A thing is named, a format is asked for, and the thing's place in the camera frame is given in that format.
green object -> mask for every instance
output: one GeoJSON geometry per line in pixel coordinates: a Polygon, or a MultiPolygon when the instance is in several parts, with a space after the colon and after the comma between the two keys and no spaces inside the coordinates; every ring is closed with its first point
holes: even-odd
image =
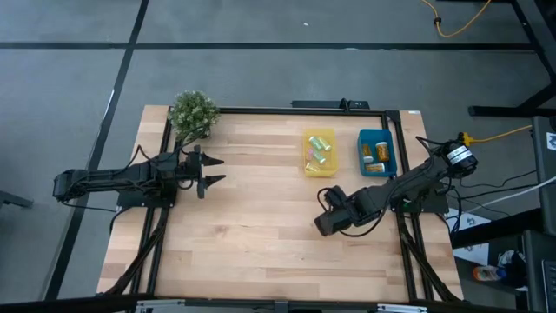
{"type": "Polygon", "coordinates": [[[325,151],[330,151],[330,149],[332,149],[332,146],[330,144],[327,143],[326,140],[324,140],[323,137],[318,137],[319,143],[321,143],[322,147],[324,148],[325,151]]]}
{"type": "Polygon", "coordinates": [[[323,147],[322,147],[322,144],[321,144],[321,142],[319,141],[319,139],[318,139],[317,137],[311,136],[311,137],[309,138],[309,142],[313,145],[313,147],[314,147],[315,149],[317,149],[317,150],[322,150],[322,148],[323,148],[323,147]]]}
{"type": "Polygon", "coordinates": [[[214,102],[200,91],[184,91],[177,95],[174,109],[168,119],[177,134],[178,140],[208,137],[210,126],[218,122],[220,111],[214,102]]]}
{"type": "Polygon", "coordinates": [[[322,156],[322,154],[319,153],[319,151],[317,150],[313,151],[313,157],[319,162],[319,164],[323,164],[327,161],[327,159],[324,156],[322,156]]]}
{"type": "Polygon", "coordinates": [[[307,163],[307,165],[305,165],[305,170],[317,172],[317,171],[319,171],[320,169],[319,169],[317,166],[314,166],[313,164],[311,164],[311,163],[309,162],[309,163],[307,163]]]}

white cable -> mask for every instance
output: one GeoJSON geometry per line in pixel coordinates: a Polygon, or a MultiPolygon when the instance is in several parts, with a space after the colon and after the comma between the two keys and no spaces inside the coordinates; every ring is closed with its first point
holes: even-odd
{"type": "Polygon", "coordinates": [[[528,190],[523,190],[523,191],[520,191],[520,192],[515,193],[515,194],[513,194],[513,195],[510,195],[510,196],[504,196],[504,197],[502,197],[502,198],[500,198],[500,199],[492,200],[491,202],[485,203],[485,204],[483,204],[482,206],[478,206],[478,207],[472,208],[472,209],[470,209],[470,210],[467,210],[467,211],[465,211],[464,213],[471,213],[471,212],[476,211],[476,210],[478,210],[478,209],[480,209],[480,208],[482,208],[482,207],[484,207],[484,206],[491,205],[491,204],[495,204],[495,203],[498,203],[498,202],[500,202],[500,201],[504,201],[504,200],[507,200],[507,199],[511,199],[511,198],[513,198],[513,197],[516,197],[516,196],[525,195],[527,192],[533,191],[533,190],[537,190],[538,188],[543,187],[543,186],[545,186],[545,185],[547,185],[547,184],[553,182],[554,180],[556,180],[556,176],[550,178],[549,180],[547,180],[547,181],[545,181],[545,182],[543,182],[543,183],[539,183],[538,185],[536,185],[536,186],[534,186],[534,187],[531,187],[531,188],[529,188],[528,190]]]}

floor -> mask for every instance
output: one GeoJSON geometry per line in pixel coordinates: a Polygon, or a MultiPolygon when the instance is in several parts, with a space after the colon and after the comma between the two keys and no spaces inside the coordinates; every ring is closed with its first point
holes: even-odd
{"type": "MultiPolygon", "coordinates": [[[[140,4],[141,0],[0,0],[0,42],[127,43],[140,4]]],[[[556,49],[539,12],[532,3],[520,4],[552,56],[556,49]]],[[[445,14],[446,32],[480,8],[478,3],[434,5],[445,14]]],[[[426,5],[388,0],[151,0],[138,37],[139,43],[526,40],[508,4],[492,4],[469,30],[442,39],[426,5]]],[[[70,213],[51,197],[52,179],[87,164],[123,58],[124,50],[0,50],[0,190],[35,201],[32,209],[0,210],[0,303],[43,297],[70,213]]],[[[421,110],[429,138],[442,141],[460,131],[481,138],[529,124],[526,119],[473,118],[467,106],[513,106],[548,82],[539,59],[522,52],[135,50],[100,168],[120,168],[129,160],[143,105],[170,104],[183,90],[204,90],[221,106],[288,107],[292,100],[346,97],[368,100],[376,109],[421,110]]],[[[527,132],[472,150],[480,167],[465,183],[499,183],[534,169],[527,132]]],[[[535,176],[528,176],[509,185],[535,182],[535,176]]],[[[462,195],[481,191],[460,188],[462,195]]],[[[110,193],[89,200],[91,206],[106,208],[115,203],[116,195],[110,193]]],[[[529,194],[493,209],[515,214],[538,205],[537,196],[529,194]]],[[[464,208],[473,206],[465,203],[464,208]]],[[[486,210],[478,214],[502,217],[486,210]]],[[[110,213],[86,212],[60,297],[94,295],[110,218],[110,213]]],[[[474,283],[463,287],[473,302],[485,303],[491,297],[491,305],[504,306],[512,301],[474,283]]]]}

metal bracket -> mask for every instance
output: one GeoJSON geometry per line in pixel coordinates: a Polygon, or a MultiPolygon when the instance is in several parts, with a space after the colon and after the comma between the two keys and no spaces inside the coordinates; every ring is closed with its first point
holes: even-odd
{"type": "Polygon", "coordinates": [[[378,304],[378,312],[391,312],[391,313],[427,313],[426,307],[417,307],[412,305],[399,305],[399,304],[378,304]]]}
{"type": "Polygon", "coordinates": [[[169,299],[169,300],[145,300],[137,301],[136,309],[139,312],[144,313],[147,309],[160,309],[173,306],[183,306],[185,305],[185,300],[182,299],[169,299]]]}

yellow cable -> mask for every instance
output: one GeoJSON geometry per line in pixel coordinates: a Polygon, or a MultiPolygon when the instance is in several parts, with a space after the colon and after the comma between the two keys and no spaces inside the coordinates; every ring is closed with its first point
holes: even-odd
{"type": "MultiPolygon", "coordinates": [[[[431,7],[431,9],[433,9],[434,12],[434,17],[438,17],[438,11],[433,7],[432,4],[430,4],[427,0],[421,0],[423,3],[425,3],[426,5],[428,5],[429,7],[431,7]]],[[[465,26],[463,26],[462,28],[460,28],[459,30],[456,30],[454,33],[452,34],[444,34],[442,33],[442,30],[440,29],[440,22],[436,22],[436,30],[438,31],[438,33],[444,37],[444,38],[449,38],[449,37],[454,37],[458,34],[460,34],[463,30],[467,29],[467,27],[469,27],[473,22],[475,22],[475,20],[477,19],[477,17],[479,17],[481,14],[483,14],[483,12],[485,11],[485,9],[487,8],[487,6],[492,2],[492,0],[488,0],[486,1],[485,5],[483,5],[483,7],[479,10],[479,12],[477,12],[477,14],[475,14],[475,16],[469,20],[469,22],[467,22],[467,24],[465,26]]]]}
{"type": "Polygon", "coordinates": [[[502,137],[506,137],[508,135],[512,135],[513,133],[516,133],[518,131],[528,130],[531,127],[532,127],[531,125],[519,127],[516,130],[510,130],[508,132],[505,132],[504,134],[499,134],[499,135],[492,136],[492,137],[485,138],[485,139],[473,139],[466,132],[464,132],[463,133],[463,142],[466,146],[469,146],[471,143],[488,143],[489,141],[492,141],[492,140],[498,139],[498,138],[502,138],[502,137]]]}

